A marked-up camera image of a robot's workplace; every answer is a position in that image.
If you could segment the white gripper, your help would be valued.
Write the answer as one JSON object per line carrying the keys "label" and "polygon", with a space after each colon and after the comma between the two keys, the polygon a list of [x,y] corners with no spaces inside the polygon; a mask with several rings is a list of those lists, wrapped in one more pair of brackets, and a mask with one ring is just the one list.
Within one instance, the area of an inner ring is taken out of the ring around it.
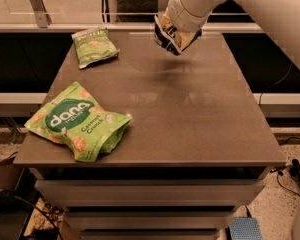
{"label": "white gripper", "polygon": [[160,19],[161,28],[169,32],[174,25],[180,30],[176,32],[176,43],[183,51],[201,36],[199,29],[211,9],[212,0],[169,0],[167,12]]}

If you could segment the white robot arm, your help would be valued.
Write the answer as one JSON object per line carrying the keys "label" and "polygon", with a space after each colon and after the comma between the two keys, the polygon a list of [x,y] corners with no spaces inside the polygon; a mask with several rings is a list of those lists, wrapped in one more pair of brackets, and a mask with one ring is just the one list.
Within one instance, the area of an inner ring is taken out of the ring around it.
{"label": "white robot arm", "polygon": [[[161,46],[175,55],[187,49],[209,14],[225,0],[169,0],[155,20]],[[234,0],[300,69],[300,0]]]}

